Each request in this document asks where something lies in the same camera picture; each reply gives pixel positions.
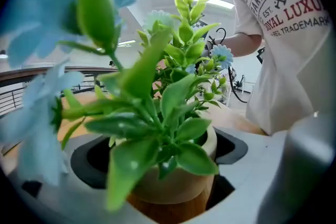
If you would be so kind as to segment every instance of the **blue petal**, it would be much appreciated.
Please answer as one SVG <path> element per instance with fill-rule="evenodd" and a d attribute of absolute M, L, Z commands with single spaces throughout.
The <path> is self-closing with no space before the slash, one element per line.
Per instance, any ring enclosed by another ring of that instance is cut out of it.
<path fill-rule="evenodd" d="M 60 50 L 63 51 L 65 54 L 69 54 L 72 52 L 72 48 L 69 46 L 58 45 Z"/>
<path fill-rule="evenodd" d="M 55 91 L 70 89 L 72 86 L 80 84 L 84 79 L 81 72 L 67 72 L 58 81 Z"/>
<path fill-rule="evenodd" d="M 34 135 L 24 141 L 19 152 L 18 172 L 24 179 L 38 179 L 51 185 L 58 185 L 62 172 L 63 158 L 54 127 L 50 125 L 52 110 L 48 100 L 41 103 L 39 115 L 32 126 Z"/>
<path fill-rule="evenodd" d="M 41 39 L 42 27 L 36 27 L 14 38 L 8 48 L 10 67 L 22 65 L 33 54 Z"/>
<path fill-rule="evenodd" d="M 38 179 L 39 169 L 35 155 L 39 149 L 36 148 L 34 141 L 33 137 L 26 139 L 19 149 L 17 171 L 19 177 L 24 180 Z"/>
<path fill-rule="evenodd" d="M 39 58 L 46 58 L 55 49 L 56 43 L 59 40 L 58 31 L 46 31 L 44 36 L 41 37 L 41 41 L 38 44 L 36 54 Z"/>
<path fill-rule="evenodd" d="M 0 120 L 0 143 L 18 143 L 29 136 L 38 113 L 38 110 L 21 108 L 4 116 Z"/>
<path fill-rule="evenodd" d="M 68 61 L 69 59 L 66 59 L 48 70 L 45 76 L 46 86 L 50 87 L 50 89 L 54 89 L 56 87 L 57 80 L 64 75 L 64 68 Z"/>
<path fill-rule="evenodd" d="M 196 72 L 195 66 L 196 65 L 189 65 L 189 66 L 187 66 L 187 68 L 185 69 L 185 71 L 187 71 L 190 74 L 194 74 Z"/>
<path fill-rule="evenodd" d="M 43 84 L 44 77 L 42 75 L 38 75 L 31 81 L 22 96 L 22 103 L 24 107 L 28 108 L 32 106 L 34 102 L 40 97 L 38 93 L 41 91 Z"/>

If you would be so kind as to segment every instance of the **gray object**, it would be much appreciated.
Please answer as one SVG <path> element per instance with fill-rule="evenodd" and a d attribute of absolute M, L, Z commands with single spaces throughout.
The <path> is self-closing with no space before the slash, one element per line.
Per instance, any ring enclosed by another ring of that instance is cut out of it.
<path fill-rule="evenodd" d="M 244 157 L 248 151 L 248 146 L 247 144 L 238 138 L 235 138 L 234 136 L 224 132 L 221 130 L 221 128 L 214 128 L 215 132 L 217 134 L 217 150 L 220 150 L 221 147 L 221 141 L 220 137 L 223 137 L 226 139 L 223 143 L 228 143 L 231 142 L 233 145 L 233 150 L 223 156 L 217 157 L 216 155 L 216 163 L 217 164 L 234 164 L 236 161 L 240 160 L 242 157 Z"/>
<path fill-rule="evenodd" d="M 309 117 L 288 131 L 279 168 L 259 210 L 259 224 L 286 223 L 309 198 L 335 158 L 334 119 Z"/>

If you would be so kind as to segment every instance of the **railing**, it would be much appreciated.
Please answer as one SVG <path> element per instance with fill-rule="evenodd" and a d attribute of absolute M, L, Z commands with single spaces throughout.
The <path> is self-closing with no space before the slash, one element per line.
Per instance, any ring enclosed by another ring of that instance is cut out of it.
<path fill-rule="evenodd" d="M 14 86 L 14 89 L 0 93 L 0 118 L 10 111 L 22 107 L 22 96 L 24 89 L 29 85 L 30 81 L 38 74 L 46 73 L 48 68 L 29 68 L 0 73 L 0 89 L 2 87 Z M 66 67 L 65 71 L 80 71 L 85 75 L 84 81 L 72 87 L 73 93 L 81 93 L 94 91 L 95 84 L 99 85 L 103 91 L 104 86 L 96 80 L 96 76 L 102 73 L 115 72 L 116 69 L 111 68 L 95 68 L 95 67 Z"/>

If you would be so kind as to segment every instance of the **plant pot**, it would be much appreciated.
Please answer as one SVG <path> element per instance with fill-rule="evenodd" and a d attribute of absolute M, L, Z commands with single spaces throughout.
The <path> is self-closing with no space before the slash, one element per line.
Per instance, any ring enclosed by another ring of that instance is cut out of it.
<path fill-rule="evenodd" d="M 217 136 L 210 126 L 202 149 L 214 159 L 216 148 Z M 179 204 L 197 197 L 204 190 L 209 177 L 193 175 L 177 167 L 163 180 L 159 180 L 159 168 L 155 165 L 142 177 L 132 193 L 153 204 Z"/>

